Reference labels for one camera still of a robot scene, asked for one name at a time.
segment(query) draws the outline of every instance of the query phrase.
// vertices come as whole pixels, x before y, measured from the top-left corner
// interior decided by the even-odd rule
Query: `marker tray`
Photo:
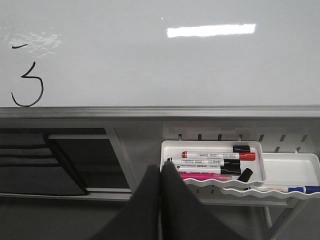
[[[320,164],[316,155],[310,153],[263,153],[266,180],[262,187],[320,186]],[[237,197],[255,196],[278,199],[297,198],[301,200],[320,198],[320,192],[303,193],[299,191],[280,192],[276,190],[258,191],[224,187],[223,194]]]
[[[166,140],[161,146],[161,164],[164,165],[168,158],[181,158],[183,151],[193,152],[233,152],[234,145],[249,146],[250,151],[255,153],[254,161],[240,161],[241,173],[250,168],[253,171],[249,182],[237,180],[239,176],[232,176],[231,180],[220,181],[217,179],[197,180],[194,178],[184,179],[185,184],[192,184],[198,187],[208,185],[224,187],[248,188],[250,186],[261,186],[265,180],[265,168],[262,157],[261,145],[257,141],[184,141],[184,140]]]

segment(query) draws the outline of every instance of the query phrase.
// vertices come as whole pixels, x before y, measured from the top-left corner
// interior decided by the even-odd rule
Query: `whiteboard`
[[[37,100],[38,78],[33,107],[320,105],[319,12],[318,0],[2,0],[0,107]],[[168,37],[224,25],[255,28]],[[21,77],[33,63],[38,78]]]

